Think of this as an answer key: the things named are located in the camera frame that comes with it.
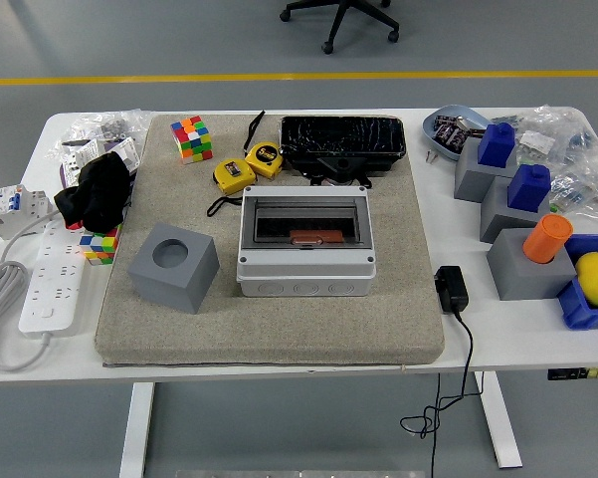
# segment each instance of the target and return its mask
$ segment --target light blue tray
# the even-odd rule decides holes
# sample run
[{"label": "light blue tray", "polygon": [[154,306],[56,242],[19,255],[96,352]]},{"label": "light blue tray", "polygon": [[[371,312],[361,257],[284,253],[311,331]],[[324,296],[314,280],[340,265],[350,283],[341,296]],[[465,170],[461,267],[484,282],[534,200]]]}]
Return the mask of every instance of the light blue tray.
[{"label": "light blue tray", "polygon": [[477,114],[471,108],[462,107],[460,105],[448,105],[441,107],[436,112],[430,114],[422,121],[422,131],[425,133],[427,140],[431,144],[431,147],[438,150],[444,156],[453,161],[457,161],[460,155],[446,149],[441,144],[434,141],[434,122],[436,116],[441,115],[445,117],[462,117],[469,123],[474,129],[486,129],[489,124],[492,124],[488,119],[482,115]]}]

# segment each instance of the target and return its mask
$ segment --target table leg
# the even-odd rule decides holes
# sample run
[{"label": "table leg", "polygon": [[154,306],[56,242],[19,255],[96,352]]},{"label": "table leg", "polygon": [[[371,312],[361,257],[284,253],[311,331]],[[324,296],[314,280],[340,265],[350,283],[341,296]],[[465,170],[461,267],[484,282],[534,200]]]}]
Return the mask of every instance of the table leg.
[{"label": "table leg", "polygon": [[132,386],[119,478],[143,476],[154,390],[155,384],[152,382],[135,383]]},{"label": "table leg", "polygon": [[[504,397],[499,388],[498,376],[494,371],[485,371],[485,392],[480,395],[482,406],[485,410],[485,417],[489,426],[491,440],[494,443],[494,450],[498,458],[499,468],[520,468],[521,458],[515,435],[510,426],[510,419],[504,404]],[[482,391],[481,381],[476,376],[478,389]]]}]

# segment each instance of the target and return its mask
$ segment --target gray cube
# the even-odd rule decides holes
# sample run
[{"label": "gray cube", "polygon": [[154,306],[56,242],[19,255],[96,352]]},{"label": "gray cube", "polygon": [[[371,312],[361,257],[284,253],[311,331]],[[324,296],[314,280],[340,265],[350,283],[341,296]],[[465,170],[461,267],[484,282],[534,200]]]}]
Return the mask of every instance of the gray cube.
[{"label": "gray cube", "polygon": [[515,150],[508,157],[506,167],[494,167],[478,164],[478,146],[480,139],[469,137],[456,164],[456,183],[454,198],[463,201],[482,202],[494,178],[514,177],[517,172]]},{"label": "gray cube", "polygon": [[576,276],[566,249],[548,264],[537,264],[524,255],[521,246],[532,229],[504,229],[487,253],[499,299],[523,301],[553,299]]},{"label": "gray cube", "polygon": [[128,267],[139,295],[196,314],[219,270],[212,237],[156,224]]},{"label": "gray cube", "polygon": [[508,177],[496,177],[480,206],[480,240],[493,244],[503,229],[534,227],[550,206],[545,197],[537,212],[508,207]]}]

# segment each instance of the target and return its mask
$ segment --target white power strip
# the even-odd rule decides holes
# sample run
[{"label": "white power strip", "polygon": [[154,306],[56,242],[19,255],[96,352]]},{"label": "white power strip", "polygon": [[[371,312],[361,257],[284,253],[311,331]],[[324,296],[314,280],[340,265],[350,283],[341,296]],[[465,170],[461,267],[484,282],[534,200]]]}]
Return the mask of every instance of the white power strip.
[{"label": "white power strip", "polygon": [[68,337],[75,332],[78,292],[86,262],[80,249],[83,229],[66,229],[62,219],[47,224],[24,302],[18,328],[38,339],[49,332]]}]

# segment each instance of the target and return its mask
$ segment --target tape measure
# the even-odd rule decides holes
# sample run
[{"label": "tape measure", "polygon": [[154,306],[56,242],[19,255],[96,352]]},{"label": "tape measure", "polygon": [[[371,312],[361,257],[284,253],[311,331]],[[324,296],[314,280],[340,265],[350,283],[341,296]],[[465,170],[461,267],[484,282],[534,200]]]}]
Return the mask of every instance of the tape measure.
[{"label": "tape measure", "polygon": [[212,178],[226,196],[253,184],[257,175],[245,159],[226,159],[215,167]]},{"label": "tape measure", "polygon": [[246,161],[257,174],[267,179],[274,179],[281,172],[283,157],[279,153],[279,146],[273,142],[255,144],[246,156]]}]

